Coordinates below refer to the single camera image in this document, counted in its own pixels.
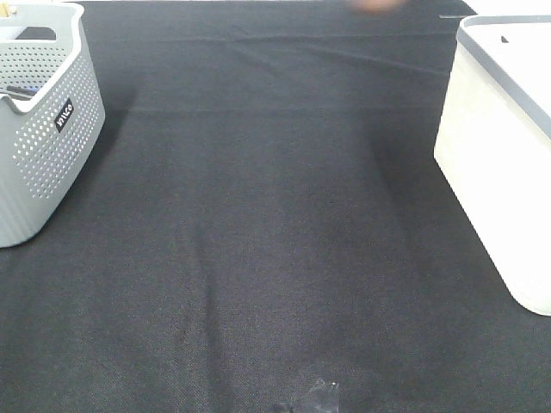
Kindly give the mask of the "white storage box grey rim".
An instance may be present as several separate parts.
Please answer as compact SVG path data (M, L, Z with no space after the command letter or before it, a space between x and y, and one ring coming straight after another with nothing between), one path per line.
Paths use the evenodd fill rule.
M434 157L511 296L550 313L550 18L473 15Z

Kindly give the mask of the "black table cloth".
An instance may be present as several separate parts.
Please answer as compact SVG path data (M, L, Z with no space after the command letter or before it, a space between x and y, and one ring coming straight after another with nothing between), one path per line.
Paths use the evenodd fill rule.
M433 158L461 1L87 2L106 120L1 252L4 412L547 412Z

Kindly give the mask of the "grey perforated laundry basket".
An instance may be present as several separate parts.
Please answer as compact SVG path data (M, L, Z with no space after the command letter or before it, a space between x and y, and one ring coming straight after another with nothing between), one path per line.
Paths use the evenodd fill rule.
M105 109L77 3L2 3L4 28L49 39L1 42L1 245L24 243L50 219L89 157Z

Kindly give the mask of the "brown towel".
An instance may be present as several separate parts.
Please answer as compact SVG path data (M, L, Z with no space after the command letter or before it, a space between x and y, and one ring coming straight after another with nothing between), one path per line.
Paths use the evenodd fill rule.
M401 7L406 0L352 0L351 4L369 14L386 13Z

